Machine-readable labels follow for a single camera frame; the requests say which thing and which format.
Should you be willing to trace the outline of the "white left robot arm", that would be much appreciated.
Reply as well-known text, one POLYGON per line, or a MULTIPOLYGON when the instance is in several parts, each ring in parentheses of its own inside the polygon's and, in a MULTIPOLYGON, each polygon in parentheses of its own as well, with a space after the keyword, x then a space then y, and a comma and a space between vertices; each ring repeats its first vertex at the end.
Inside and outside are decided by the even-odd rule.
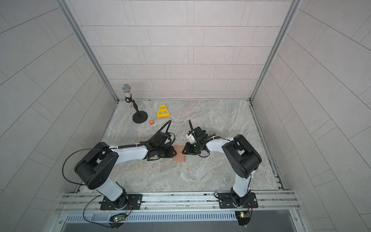
POLYGON ((169 132, 167 121, 149 140, 133 145, 112 147, 105 142, 96 144, 76 164, 74 171, 88 189, 104 196, 101 204, 111 209, 123 209, 128 204, 126 191, 109 176, 114 166, 131 160, 155 161, 176 155, 175 135, 169 132))

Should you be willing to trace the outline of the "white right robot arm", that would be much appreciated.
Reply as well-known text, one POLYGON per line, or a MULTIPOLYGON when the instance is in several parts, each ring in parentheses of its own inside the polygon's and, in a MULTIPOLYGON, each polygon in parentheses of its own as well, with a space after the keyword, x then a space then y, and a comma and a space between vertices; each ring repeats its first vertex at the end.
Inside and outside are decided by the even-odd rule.
POLYGON ((255 193, 250 184, 256 170, 262 162, 260 154, 239 134, 233 138, 208 135, 200 127, 194 128, 189 120, 190 131, 187 134, 188 142, 182 153, 202 157, 202 151, 223 153, 233 171, 236 173, 235 182, 230 193, 215 192, 214 197, 219 200, 221 208, 258 208, 255 193))

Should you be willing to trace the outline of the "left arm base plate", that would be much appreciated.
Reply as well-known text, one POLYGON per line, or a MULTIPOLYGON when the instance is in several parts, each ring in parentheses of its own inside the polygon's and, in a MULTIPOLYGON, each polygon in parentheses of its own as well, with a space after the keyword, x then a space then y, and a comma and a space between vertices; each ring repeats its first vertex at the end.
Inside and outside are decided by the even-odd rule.
POLYGON ((139 210, 142 199, 142 194, 123 194, 115 201, 104 196, 103 200, 99 202, 100 210, 139 210))

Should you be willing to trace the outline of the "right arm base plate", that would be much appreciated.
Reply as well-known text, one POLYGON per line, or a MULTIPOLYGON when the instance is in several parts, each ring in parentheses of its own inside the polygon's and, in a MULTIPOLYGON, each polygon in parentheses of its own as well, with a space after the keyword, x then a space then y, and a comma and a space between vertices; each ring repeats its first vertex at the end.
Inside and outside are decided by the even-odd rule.
POLYGON ((238 196, 234 192, 215 192, 214 197, 219 201, 221 209, 258 208, 258 200, 254 192, 247 193, 244 197, 238 196))

